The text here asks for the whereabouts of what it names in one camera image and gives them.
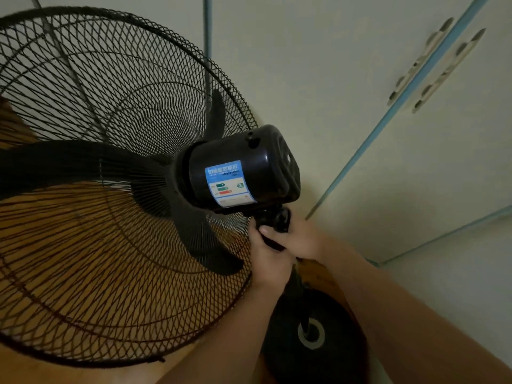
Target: black motor housing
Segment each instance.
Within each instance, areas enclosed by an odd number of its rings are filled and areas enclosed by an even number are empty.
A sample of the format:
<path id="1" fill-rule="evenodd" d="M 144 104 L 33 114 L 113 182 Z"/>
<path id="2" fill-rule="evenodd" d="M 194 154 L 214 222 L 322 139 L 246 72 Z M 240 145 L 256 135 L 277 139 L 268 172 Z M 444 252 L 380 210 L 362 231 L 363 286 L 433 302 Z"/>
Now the black motor housing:
<path id="1" fill-rule="evenodd" d="M 241 167 L 238 164 L 229 165 L 230 169 L 235 168 L 222 174 L 224 176 L 221 178 L 230 179 L 231 175 L 240 175 L 236 171 L 240 170 L 245 183 L 239 186 L 247 187 L 254 202 L 221 206 L 217 201 L 219 198 L 213 196 L 212 188 L 215 186 L 208 183 L 207 169 L 238 161 Z M 181 195 L 190 204 L 215 213 L 253 215 L 258 210 L 295 201 L 301 193 L 301 178 L 295 158 L 273 125 L 195 143 L 179 154 L 173 169 Z"/>

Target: blue and white sticker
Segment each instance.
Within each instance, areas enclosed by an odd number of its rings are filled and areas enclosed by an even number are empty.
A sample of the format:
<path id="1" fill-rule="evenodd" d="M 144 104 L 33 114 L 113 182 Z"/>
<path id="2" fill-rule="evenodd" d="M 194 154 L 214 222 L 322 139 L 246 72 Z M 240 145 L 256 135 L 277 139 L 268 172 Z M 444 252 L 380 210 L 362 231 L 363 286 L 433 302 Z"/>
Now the blue and white sticker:
<path id="1" fill-rule="evenodd" d="M 212 196 L 222 207 L 255 203 L 247 188 L 240 160 L 206 167 L 206 181 Z"/>

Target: fan blade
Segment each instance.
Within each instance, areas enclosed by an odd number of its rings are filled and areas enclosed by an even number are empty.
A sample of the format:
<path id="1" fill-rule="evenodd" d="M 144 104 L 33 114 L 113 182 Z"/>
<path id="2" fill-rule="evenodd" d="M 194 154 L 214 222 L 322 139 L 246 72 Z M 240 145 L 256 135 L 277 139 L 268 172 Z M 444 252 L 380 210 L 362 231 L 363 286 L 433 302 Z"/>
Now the fan blade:
<path id="1" fill-rule="evenodd" d="M 211 108 L 208 113 L 206 129 L 204 130 L 203 140 L 212 141 L 221 139 L 226 126 L 226 106 L 220 91 L 214 89 L 211 95 Z"/>
<path id="2" fill-rule="evenodd" d="M 189 251 L 206 269 L 229 276 L 239 272 L 244 261 L 229 252 L 211 229 L 206 214 L 190 206 L 177 192 L 174 182 L 167 176 L 167 187 L 161 188 L 170 203 L 178 235 Z"/>
<path id="3" fill-rule="evenodd" d="M 80 181 L 166 186 L 165 168 L 126 149 L 83 140 L 50 140 L 0 150 L 0 200 Z"/>

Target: wire mesh grille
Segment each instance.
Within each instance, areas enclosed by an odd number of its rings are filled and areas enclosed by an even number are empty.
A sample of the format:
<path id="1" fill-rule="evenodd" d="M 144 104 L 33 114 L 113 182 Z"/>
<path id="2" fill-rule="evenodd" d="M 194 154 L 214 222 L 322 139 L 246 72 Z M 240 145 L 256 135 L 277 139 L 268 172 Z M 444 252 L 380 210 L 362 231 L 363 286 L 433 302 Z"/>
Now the wire mesh grille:
<path id="1" fill-rule="evenodd" d="M 208 62 L 226 105 L 224 135 L 255 127 L 227 76 Z M 145 19 L 53 7 L 0 19 L 0 149 L 88 140 L 174 156 L 206 124 L 199 49 Z M 247 221 L 207 220 L 246 260 L 207 271 L 169 219 L 145 213 L 125 182 L 79 182 L 0 202 L 0 341 L 77 366 L 151 361 L 194 340 L 250 278 Z"/>

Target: metal wire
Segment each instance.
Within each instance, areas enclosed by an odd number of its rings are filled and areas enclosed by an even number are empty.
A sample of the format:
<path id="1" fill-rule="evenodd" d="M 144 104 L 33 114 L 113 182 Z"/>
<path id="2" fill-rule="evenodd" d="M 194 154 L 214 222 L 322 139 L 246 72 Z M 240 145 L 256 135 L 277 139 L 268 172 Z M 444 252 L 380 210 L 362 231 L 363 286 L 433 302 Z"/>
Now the metal wire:
<path id="1" fill-rule="evenodd" d="M 187 40 L 131 14 L 51 7 L 0 19 L 0 149 L 87 140 L 172 157 L 205 129 L 203 61 Z M 224 135 L 255 127 L 227 76 L 211 61 L 206 70 L 226 106 Z M 131 365 L 193 341 L 233 306 L 250 278 L 246 219 L 207 214 L 245 260 L 222 277 L 131 194 L 129 182 L 103 180 L 0 202 L 0 341 L 68 365 Z"/>

